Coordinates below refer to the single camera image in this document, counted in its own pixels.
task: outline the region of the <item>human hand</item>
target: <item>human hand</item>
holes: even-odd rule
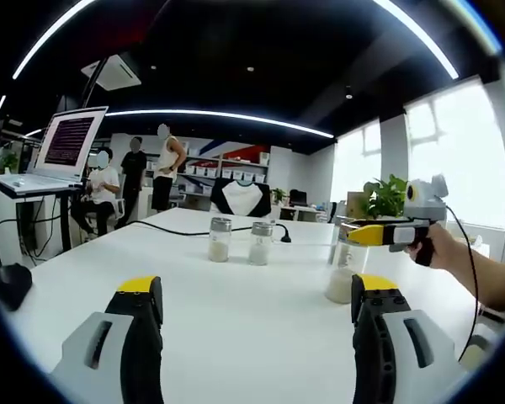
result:
[[[432,240],[434,253],[430,268],[441,268],[450,270],[455,258],[464,254],[464,245],[457,242],[448,231],[440,224],[435,223],[428,228],[427,238]],[[404,251],[410,254],[410,258],[415,261],[417,253],[423,248],[421,242],[416,247],[406,247]]]

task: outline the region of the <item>air conditioner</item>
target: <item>air conditioner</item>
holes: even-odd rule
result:
[[[81,69],[86,76],[91,77],[99,61]],[[133,69],[119,55],[111,56],[105,63],[97,84],[106,91],[117,90],[142,84]]]

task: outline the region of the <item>man in black shirt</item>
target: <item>man in black shirt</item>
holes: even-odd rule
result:
[[[121,162],[123,173],[125,174],[124,191],[122,196],[125,201],[124,217],[120,219],[116,228],[125,226],[129,220],[129,216],[135,207],[138,193],[142,189],[142,181],[146,170],[146,154],[141,151],[141,137],[134,137],[129,144],[131,151],[129,151],[124,160]]]

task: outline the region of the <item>black pants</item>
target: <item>black pants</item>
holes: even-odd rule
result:
[[[170,189],[173,180],[168,177],[157,177],[153,180],[153,195],[151,196],[151,208],[159,212],[168,209]]]
[[[74,202],[71,206],[71,217],[88,233],[93,233],[92,227],[86,222],[86,214],[95,212],[98,222],[98,236],[107,234],[107,219],[114,213],[114,206],[110,202],[94,204],[92,200],[86,202]]]
[[[127,224],[129,217],[131,216],[131,212],[135,207],[136,200],[138,199],[139,190],[138,189],[127,189],[127,185],[124,186],[124,203],[125,203],[125,211],[124,216],[118,221],[116,228],[119,229]]]

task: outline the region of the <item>window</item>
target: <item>window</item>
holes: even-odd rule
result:
[[[505,229],[505,151],[481,81],[408,106],[407,126],[410,178],[429,181],[442,173],[445,202],[459,219]]]
[[[338,139],[331,201],[346,200],[348,192],[362,191],[367,181],[381,174],[380,122],[374,121]]]

